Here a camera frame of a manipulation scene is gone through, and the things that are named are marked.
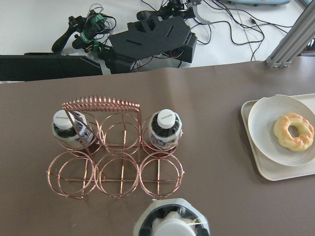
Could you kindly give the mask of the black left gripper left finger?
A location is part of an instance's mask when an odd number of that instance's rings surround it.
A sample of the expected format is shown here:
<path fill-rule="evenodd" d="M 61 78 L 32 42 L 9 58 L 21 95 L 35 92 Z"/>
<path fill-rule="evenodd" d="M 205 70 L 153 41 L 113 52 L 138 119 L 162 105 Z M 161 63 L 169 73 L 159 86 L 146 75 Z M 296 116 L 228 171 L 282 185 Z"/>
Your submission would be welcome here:
<path fill-rule="evenodd" d="M 151 236 L 152 225 L 155 219 L 164 219 L 170 212 L 171 200 L 157 200 L 153 199 L 151 204 L 142 213 L 138 221 L 136 222 L 133 235 L 134 236 Z"/>

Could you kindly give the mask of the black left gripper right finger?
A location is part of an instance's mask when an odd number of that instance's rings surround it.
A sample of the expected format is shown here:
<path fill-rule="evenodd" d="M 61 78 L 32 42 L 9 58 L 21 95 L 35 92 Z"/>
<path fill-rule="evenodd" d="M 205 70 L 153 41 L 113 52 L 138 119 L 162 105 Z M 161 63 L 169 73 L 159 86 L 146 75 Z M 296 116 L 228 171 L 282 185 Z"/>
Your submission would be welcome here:
<path fill-rule="evenodd" d="M 175 198 L 174 205 L 180 219 L 184 221 L 195 233 L 196 236 L 210 236 L 211 229 L 207 218 L 182 198 Z"/>

